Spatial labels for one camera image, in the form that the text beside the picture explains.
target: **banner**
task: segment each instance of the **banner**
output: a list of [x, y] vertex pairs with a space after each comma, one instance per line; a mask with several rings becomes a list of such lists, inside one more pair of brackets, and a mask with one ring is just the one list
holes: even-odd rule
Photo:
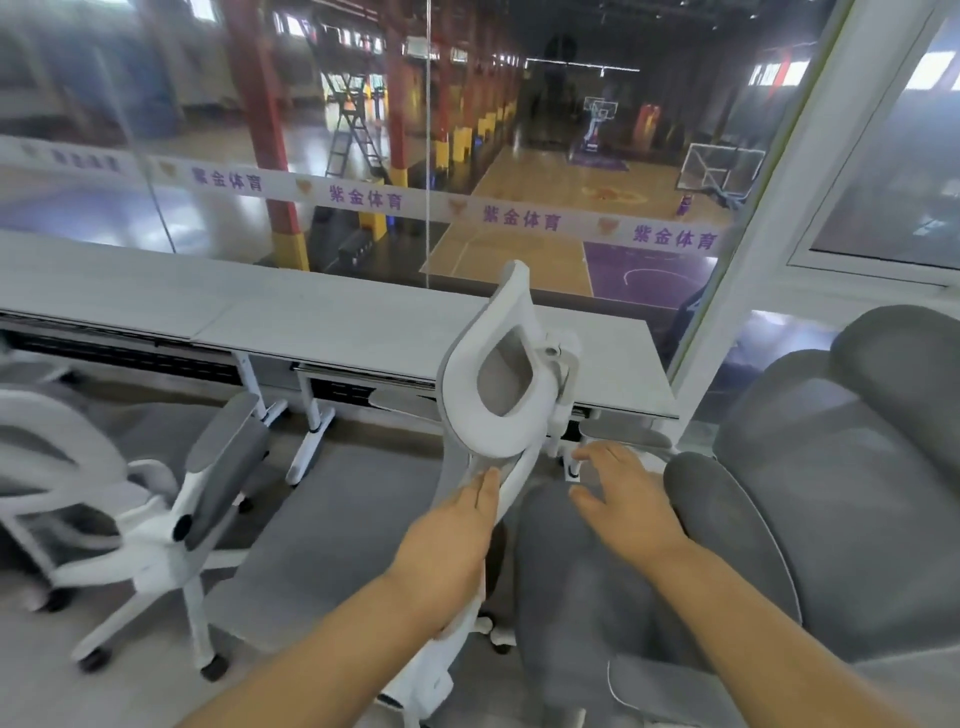
[[[278, 172], [253, 165], [148, 155], [0, 135], [0, 164], [83, 175], [104, 182], [147, 181], [198, 192], [308, 203], [426, 220], [425, 190]], [[683, 220], [613, 215], [570, 207], [430, 191], [430, 220], [498, 227], [505, 233], [563, 235], [683, 255], [716, 257], [724, 229]]]

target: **glass window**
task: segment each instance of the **glass window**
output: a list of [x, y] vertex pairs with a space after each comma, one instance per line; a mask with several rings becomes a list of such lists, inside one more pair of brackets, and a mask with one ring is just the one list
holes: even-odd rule
[[958, 21], [934, 37], [812, 250], [960, 269]]
[[791, 352], [826, 351], [840, 331], [796, 316], [752, 311], [684, 433], [682, 449], [709, 449], [731, 407], [767, 367]]
[[783, 85], [800, 85], [804, 79], [806, 69], [810, 66], [810, 61], [796, 61], [790, 63], [786, 76], [783, 77]]
[[777, 74], [780, 73], [780, 67], [782, 63], [767, 63], [763, 69], [763, 74], [760, 76], [760, 85], [773, 85], [774, 81], [777, 79]]

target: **finger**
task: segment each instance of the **finger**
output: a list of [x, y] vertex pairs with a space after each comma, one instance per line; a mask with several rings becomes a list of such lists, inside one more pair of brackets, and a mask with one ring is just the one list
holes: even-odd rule
[[594, 531], [599, 532], [600, 524], [603, 521], [604, 513], [607, 509], [604, 502], [595, 497], [593, 493], [582, 485], [572, 486], [569, 494], [570, 500], [573, 501], [573, 505], [576, 506], [580, 515], [584, 517], [584, 521], [586, 521]]
[[639, 458], [634, 455], [633, 451], [621, 443], [607, 443], [607, 450], [617, 462], [625, 465], [639, 462]]
[[586, 445], [576, 448], [571, 454], [574, 460], [589, 460], [594, 453], [601, 452], [607, 448], [606, 440], [593, 440]]
[[496, 509], [500, 504], [500, 470], [490, 468], [483, 474], [480, 490], [477, 493], [476, 507], [492, 523], [496, 519]]
[[457, 505], [465, 503], [471, 508], [476, 505], [477, 494], [480, 492], [480, 486], [483, 484], [483, 473], [477, 473], [470, 479], [470, 482], [460, 488], [456, 494]]

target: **wooden floor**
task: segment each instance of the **wooden floor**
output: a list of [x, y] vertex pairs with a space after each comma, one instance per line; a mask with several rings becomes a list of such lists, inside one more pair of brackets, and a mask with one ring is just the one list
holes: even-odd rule
[[[642, 162], [628, 162], [628, 167], [619, 172], [576, 166], [561, 152], [506, 148], [473, 194], [673, 220], [683, 196], [674, 187], [680, 170]], [[726, 226], [731, 214], [709, 197], [696, 194], [684, 219]], [[422, 271], [497, 282], [504, 263], [513, 259], [530, 267], [534, 288], [593, 296], [584, 241], [555, 233], [516, 233], [458, 223], [447, 229]]]

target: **chair caster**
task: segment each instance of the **chair caster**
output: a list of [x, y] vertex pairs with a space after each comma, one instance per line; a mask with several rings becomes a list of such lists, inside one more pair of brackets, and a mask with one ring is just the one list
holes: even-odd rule
[[69, 607], [71, 601], [73, 601], [72, 589], [51, 589], [47, 593], [46, 602], [40, 607], [39, 611], [54, 615]]
[[110, 661], [110, 651], [104, 647], [97, 647], [86, 657], [82, 657], [77, 661], [77, 667], [80, 668], [80, 672], [86, 674], [91, 674], [93, 672], [99, 672], [104, 667], [107, 666], [107, 663]]
[[223, 655], [214, 655], [209, 665], [200, 668], [200, 674], [206, 682], [215, 683], [227, 674], [229, 667], [230, 663], [227, 662], [226, 657]]

